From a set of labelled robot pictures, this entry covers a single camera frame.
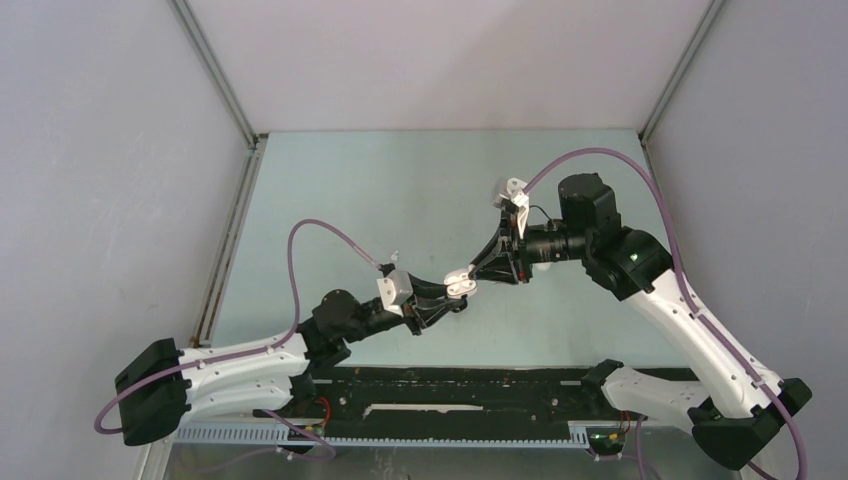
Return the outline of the white case with black window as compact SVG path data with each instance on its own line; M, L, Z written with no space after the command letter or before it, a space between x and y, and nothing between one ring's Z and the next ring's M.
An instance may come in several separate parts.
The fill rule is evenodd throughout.
M449 272L443 279L446 295L452 299L472 296L477 291L477 282L471 277L472 265Z

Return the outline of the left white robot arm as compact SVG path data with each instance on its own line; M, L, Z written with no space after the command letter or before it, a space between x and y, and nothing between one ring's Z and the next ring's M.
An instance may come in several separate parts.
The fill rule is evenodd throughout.
M477 283L465 272L436 284L393 270L379 294L359 301L326 293L294 332L218 348L151 343L115 378L118 429L127 446L163 439L191 420L252 410L304 416L316 403L312 374L350 357L350 344L405 326L419 335L468 305Z

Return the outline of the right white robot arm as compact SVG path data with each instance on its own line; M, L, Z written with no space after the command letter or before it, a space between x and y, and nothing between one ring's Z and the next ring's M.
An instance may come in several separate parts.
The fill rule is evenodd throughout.
M500 180L493 203L497 231L470 264L469 276L528 282L534 266L578 261L594 283L641 313L685 358L691 382L654 377L605 360L582 379L585 411L643 414L690 434L719 465L741 470L811 399L798 378L782 378L756 361L694 293L669 251L650 233L622 223L614 191L595 174L558 185L561 217L528 221L527 184Z

